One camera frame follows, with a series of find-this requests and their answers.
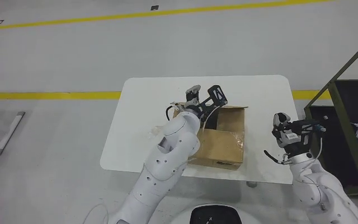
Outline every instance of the green metal frame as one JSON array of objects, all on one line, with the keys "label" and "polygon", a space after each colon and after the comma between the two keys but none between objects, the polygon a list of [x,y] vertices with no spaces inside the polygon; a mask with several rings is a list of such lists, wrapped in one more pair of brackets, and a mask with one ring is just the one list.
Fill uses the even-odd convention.
[{"label": "green metal frame", "polygon": [[[353,130],[353,127],[350,123],[348,113],[346,111],[346,108],[343,104],[343,101],[341,99],[340,93],[338,91],[338,88],[336,86],[335,81],[343,74],[345,70],[348,69],[348,67],[353,64],[353,62],[358,59],[358,52],[337,72],[335,76],[319,91],[319,93],[307,104],[307,106],[304,108],[306,118],[311,119],[312,114],[310,110],[310,106],[313,105],[313,103],[324,93],[327,89],[329,90],[329,94],[331,95],[331,99],[333,102],[333,105],[336,109],[336,113],[338,116],[338,119],[340,121],[343,133],[345,135],[348,147],[350,149],[351,155],[354,159],[355,165],[358,169],[358,140],[355,136],[355,132]],[[312,142],[312,153],[317,155],[319,151],[318,148],[318,141]],[[319,161],[321,162],[322,166],[325,167],[324,161],[322,158],[319,158]],[[345,188],[345,192],[348,195],[358,195],[358,186],[348,186]]]}]

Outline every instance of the cardboard box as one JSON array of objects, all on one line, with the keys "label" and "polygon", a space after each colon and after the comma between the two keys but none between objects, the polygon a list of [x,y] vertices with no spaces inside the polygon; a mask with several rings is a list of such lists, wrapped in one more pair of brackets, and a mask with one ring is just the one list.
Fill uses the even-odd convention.
[{"label": "cardboard box", "polygon": [[190,164],[236,170],[244,156],[244,107],[224,106],[208,119],[204,134],[200,128],[197,137],[199,150]]}]

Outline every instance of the yellow stripe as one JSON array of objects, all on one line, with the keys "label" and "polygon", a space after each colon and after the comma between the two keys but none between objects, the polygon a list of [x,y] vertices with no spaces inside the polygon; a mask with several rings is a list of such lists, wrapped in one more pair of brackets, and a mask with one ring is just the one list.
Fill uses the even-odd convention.
[{"label": "yellow stripe", "polygon": [[2,100],[117,100],[121,92],[0,92]]},{"label": "yellow stripe", "polygon": [[[294,90],[294,100],[311,100],[318,90]],[[0,100],[118,100],[121,92],[0,92]],[[326,91],[319,98],[328,100]]]},{"label": "yellow stripe", "polygon": [[230,5],[230,6],[208,6],[208,7],[199,7],[199,8],[184,8],[184,9],[180,9],[180,10],[138,12],[138,13],[122,14],[122,15],[96,16],[96,17],[88,17],[88,18],[69,18],[69,19],[65,19],[65,20],[31,22],[31,23],[27,23],[27,24],[0,25],[0,29],[11,29],[11,28],[29,27],[29,26],[48,26],[48,25],[58,25],[58,24],[72,24],[72,23],[77,23],[77,22],[94,22],[94,21],[102,21],[102,20],[121,20],[121,19],[125,19],[125,18],[167,16],[167,15],[177,15],[177,14],[184,14],[184,13],[194,13],[194,12],[242,10],[242,9],[248,9],[248,8],[268,8],[268,7],[291,6],[291,5],[295,5],[295,4],[307,4],[307,3],[330,2],[330,1],[332,1],[332,0],[287,0],[287,1],[278,1],[278,2],[257,2],[257,3],[235,4],[235,5]]},{"label": "yellow stripe", "polygon": [[[292,91],[292,96],[294,100],[311,100],[319,90],[295,90]],[[329,92],[326,90],[318,99],[319,100],[329,100],[331,98]]]}]

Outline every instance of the white tabletop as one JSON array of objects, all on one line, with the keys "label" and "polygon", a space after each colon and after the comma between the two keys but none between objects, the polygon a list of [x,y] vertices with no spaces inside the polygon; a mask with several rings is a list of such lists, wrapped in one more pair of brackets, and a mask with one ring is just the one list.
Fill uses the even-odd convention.
[{"label": "white tabletop", "polygon": [[186,101],[185,91],[200,84],[201,100],[207,89],[220,85],[229,106],[248,106],[245,110],[244,162],[238,170],[188,165],[184,176],[229,180],[292,183],[288,166],[270,160],[266,149],[282,158],[271,134],[272,118],[284,112],[297,120],[288,80],[272,76],[158,77],[131,78],[124,84],[101,157],[105,170],[141,172],[149,151],[158,143],[155,127],[167,122],[165,109],[173,101]]}]

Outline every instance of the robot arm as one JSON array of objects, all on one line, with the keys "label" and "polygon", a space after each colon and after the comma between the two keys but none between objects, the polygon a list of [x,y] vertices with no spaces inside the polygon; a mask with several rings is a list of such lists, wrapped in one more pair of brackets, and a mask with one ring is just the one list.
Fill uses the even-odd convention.
[{"label": "robot arm", "polygon": [[[147,224],[156,207],[178,182],[188,158],[199,149],[197,132],[205,115],[227,104],[220,86],[208,89],[210,97],[199,103],[200,86],[186,92],[187,103],[178,105],[181,111],[163,127],[162,140],[146,159],[139,179],[122,207],[109,217],[109,224]],[[212,99],[213,104],[205,105]]]},{"label": "robot arm", "polygon": [[306,206],[307,216],[312,224],[358,223],[358,208],[343,191],[340,181],[323,169],[321,163],[309,152],[312,134],[319,136],[325,131],[315,120],[291,123],[288,115],[275,114],[272,133],[288,157],[285,161],[275,162],[290,165],[294,193]]}]

